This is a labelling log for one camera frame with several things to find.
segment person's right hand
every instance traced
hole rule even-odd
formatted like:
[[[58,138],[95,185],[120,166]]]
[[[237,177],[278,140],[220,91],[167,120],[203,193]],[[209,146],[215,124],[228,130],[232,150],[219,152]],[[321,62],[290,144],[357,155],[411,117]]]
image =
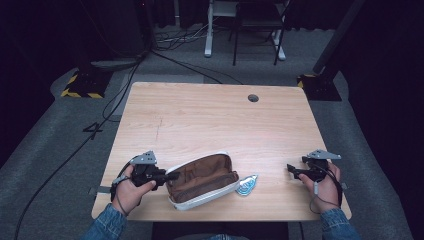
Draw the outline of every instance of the person's right hand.
[[[340,169],[330,162],[328,163],[328,168],[334,173],[337,181],[339,181]],[[299,178],[308,188],[311,196],[314,198],[315,206],[318,207],[320,213],[333,208],[339,208],[337,187],[330,176],[325,176],[324,180],[318,183],[318,197],[315,197],[314,194],[314,182],[305,174],[299,174]]]

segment denim sleeve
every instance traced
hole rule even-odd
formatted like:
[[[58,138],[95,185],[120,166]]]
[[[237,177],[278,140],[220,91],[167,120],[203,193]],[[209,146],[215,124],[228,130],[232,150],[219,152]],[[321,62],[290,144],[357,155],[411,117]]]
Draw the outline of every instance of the denim sleeve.
[[[355,228],[350,225],[344,212],[331,209],[321,214],[322,234],[325,240],[361,239]]]
[[[85,239],[119,239],[127,225],[127,219],[109,203],[81,237]]]

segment table top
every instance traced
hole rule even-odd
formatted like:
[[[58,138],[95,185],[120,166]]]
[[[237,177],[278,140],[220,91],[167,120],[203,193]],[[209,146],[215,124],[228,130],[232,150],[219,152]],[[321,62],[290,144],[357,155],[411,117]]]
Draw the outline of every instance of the table top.
[[[259,100],[251,102],[254,94]],[[174,209],[165,186],[143,196],[129,220],[305,221],[306,187],[287,163],[307,169],[301,157],[325,145],[301,88],[280,86],[148,83],[132,85],[101,186],[110,186],[134,156],[152,150],[161,169],[228,152],[240,178],[258,174],[248,196],[236,192],[187,211]],[[110,202],[98,194],[92,216]],[[342,210],[351,212],[343,196]]]

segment chair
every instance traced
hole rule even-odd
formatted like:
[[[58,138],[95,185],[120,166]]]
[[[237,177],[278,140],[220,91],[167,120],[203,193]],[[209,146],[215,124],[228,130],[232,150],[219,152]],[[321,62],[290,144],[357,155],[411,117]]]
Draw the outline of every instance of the chair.
[[[234,43],[234,57],[233,57],[233,66],[236,65],[237,58],[237,47],[238,47],[238,37],[239,31],[241,30],[251,30],[255,32],[264,32],[270,31],[266,41],[272,40],[272,33],[280,31],[279,41],[277,45],[277,51],[275,54],[274,65],[277,64],[278,52],[281,48],[281,42],[283,39],[284,32],[284,21],[283,16],[286,12],[287,7],[282,14],[279,13],[277,6],[274,1],[240,1],[236,6],[236,18],[234,21],[233,29],[229,37],[231,41],[231,36],[235,31],[235,43]]]

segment pencil case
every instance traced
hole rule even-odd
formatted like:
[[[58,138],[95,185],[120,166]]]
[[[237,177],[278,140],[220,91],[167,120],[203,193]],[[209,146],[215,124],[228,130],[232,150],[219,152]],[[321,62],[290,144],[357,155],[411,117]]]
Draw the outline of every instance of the pencil case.
[[[217,153],[168,169],[179,172],[177,180],[166,182],[169,201],[178,210],[188,210],[230,192],[239,186],[239,176],[232,170],[227,153]]]

